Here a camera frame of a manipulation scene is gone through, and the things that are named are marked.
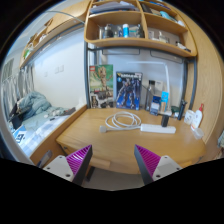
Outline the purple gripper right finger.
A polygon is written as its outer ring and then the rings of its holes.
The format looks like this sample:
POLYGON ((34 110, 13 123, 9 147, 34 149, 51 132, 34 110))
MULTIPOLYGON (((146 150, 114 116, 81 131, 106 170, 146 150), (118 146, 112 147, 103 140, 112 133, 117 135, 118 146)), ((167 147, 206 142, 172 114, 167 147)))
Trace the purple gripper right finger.
POLYGON ((134 147, 134 155, 145 185, 182 169, 168 155, 159 156, 139 145, 134 147))

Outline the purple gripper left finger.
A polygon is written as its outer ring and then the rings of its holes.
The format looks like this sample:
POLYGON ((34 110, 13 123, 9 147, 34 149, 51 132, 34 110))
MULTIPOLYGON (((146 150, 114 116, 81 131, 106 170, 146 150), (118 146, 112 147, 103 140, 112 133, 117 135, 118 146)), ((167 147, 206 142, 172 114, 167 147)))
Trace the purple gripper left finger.
POLYGON ((59 155, 44 170, 81 186, 92 154, 92 146, 88 145, 68 156, 59 155))

